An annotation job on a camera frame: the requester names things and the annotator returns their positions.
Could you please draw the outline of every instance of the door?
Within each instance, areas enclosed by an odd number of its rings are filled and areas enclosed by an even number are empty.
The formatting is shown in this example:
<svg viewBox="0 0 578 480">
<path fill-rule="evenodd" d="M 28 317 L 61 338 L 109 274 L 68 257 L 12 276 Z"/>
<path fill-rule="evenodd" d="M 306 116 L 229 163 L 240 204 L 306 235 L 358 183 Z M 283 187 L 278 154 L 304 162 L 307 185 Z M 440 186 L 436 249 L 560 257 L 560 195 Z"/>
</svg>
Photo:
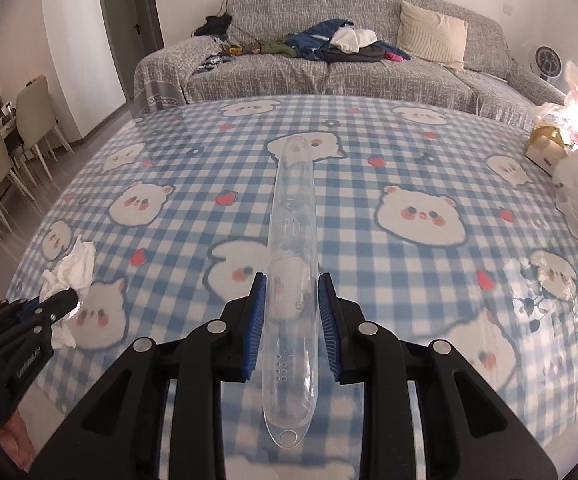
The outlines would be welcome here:
<svg viewBox="0 0 578 480">
<path fill-rule="evenodd" d="M 158 50 L 160 24 L 149 0 L 100 0 L 111 52 L 127 100 L 132 100 L 133 74 L 142 58 Z"/>
</svg>

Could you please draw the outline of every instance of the silver screw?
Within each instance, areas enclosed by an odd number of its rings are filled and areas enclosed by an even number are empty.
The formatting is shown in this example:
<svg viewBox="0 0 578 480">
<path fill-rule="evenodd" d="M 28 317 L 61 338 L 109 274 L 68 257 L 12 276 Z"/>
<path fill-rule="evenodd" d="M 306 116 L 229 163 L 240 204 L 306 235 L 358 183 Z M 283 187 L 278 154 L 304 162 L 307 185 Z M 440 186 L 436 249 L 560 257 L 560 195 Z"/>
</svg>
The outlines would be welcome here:
<svg viewBox="0 0 578 480">
<path fill-rule="evenodd" d="M 221 334 L 227 329 L 227 324 L 221 319 L 215 319 L 207 325 L 207 330 L 212 334 Z"/>
<path fill-rule="evenodd" d="M 133 342 L 133 349 L 136 352 L 146 352 L 149 348 L 151 348 L 151 339 L 148 337 L 141 337 Z"/>
<path fill-rule="evenodd" d="M 434 343 L 434 350 L 438 352 L 438 354 L 447 355 L 451 352 L 451 345 L 440 339 Z"/>
<path fill-rule="evenodd" d="M 373 323 L 369 323 L 368 321 L 360 323 L 358 330 L 361 334 L 364 335 L 376 335 L 378 333 L 378 327 Z"/>
</svg>

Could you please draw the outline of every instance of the sofa backrest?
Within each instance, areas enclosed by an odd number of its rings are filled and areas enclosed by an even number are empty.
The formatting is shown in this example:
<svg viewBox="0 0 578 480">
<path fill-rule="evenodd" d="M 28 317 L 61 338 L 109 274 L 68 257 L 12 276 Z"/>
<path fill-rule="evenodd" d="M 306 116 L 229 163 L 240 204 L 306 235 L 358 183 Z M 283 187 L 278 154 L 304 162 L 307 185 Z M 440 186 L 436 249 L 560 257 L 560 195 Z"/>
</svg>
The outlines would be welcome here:
<svg viewBox="0 0 578 480">
<path fill-rule="evenodd" d="M 283 38 L 331 18 L 344 18 L 356 27 L 373 29 L 378 38 L 396 44 L 402 0 L 230 0 L 232 41 L 249 43 Z M 405 0 L 469 23 L 464 66 L 506 79 L 511 56 L 499 23 L 443 0 Z"/>
</svg>

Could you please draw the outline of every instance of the sofa armrest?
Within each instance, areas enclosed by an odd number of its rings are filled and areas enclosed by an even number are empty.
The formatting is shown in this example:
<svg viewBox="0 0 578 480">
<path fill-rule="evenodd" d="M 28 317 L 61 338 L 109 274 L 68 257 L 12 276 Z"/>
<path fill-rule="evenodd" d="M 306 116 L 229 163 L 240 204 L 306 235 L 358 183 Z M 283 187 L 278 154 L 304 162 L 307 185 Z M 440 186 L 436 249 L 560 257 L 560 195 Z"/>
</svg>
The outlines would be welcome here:
<svg viewBox="0 0 578 480">
<path fill-rule="evenodd" d="M 557 105 L 565 103 L 566 96 L 560 90 L 540 79 L 515 60 L 512 62 L 507 82 L 509 86 L 516 89 L 537 106 L 542 106 L 544 103 L 555 103 Z"/>
<path fill-rule="evenodd" d="M 133 77 L 134 109 L 138 114 L 186 104 L 184 86 L 222 42 L 213 36 L 189 38 L 141 60 Z"/>
</svg>

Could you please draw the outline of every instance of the blue and white checkered tablecloth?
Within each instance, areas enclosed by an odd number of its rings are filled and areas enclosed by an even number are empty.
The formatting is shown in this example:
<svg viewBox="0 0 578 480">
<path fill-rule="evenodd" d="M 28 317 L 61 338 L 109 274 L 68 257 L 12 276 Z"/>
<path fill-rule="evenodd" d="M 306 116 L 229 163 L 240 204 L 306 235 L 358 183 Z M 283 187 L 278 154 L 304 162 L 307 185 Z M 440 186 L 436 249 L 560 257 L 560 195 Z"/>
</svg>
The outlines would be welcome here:
<svg viewBox="0 0 578 480">
<path fill-rule="evenodd" d="M 294 134 L 311 145 L 321 270 L 338 295 L 403 340 L 449 339 L 543 446 L 575 424 L 578 240 L 550 178 L 524 158 L 528 134 L 454 110 L 339 96 L 150 114 L 84 167 L 8 292 L 37 295 L 78 235 L 94 242 L 94 284 L 67 323 L 78 346 L 57 351 L 38 378 L 58 408 L 67 413 L 136 337 L 184 337 L 248 293 L 266 259 L 277 139 Z M 268 435 L 259 372 L 224 384 L 230 478 L 274 478 L 270 468 L 302 480 L 356 476 L 362 388 L 334 384 L 322 342 L 320 353 L 318 405 L 293 450 Z M 422 454 L 418 462 L 423 478 Z"/>
</svg>

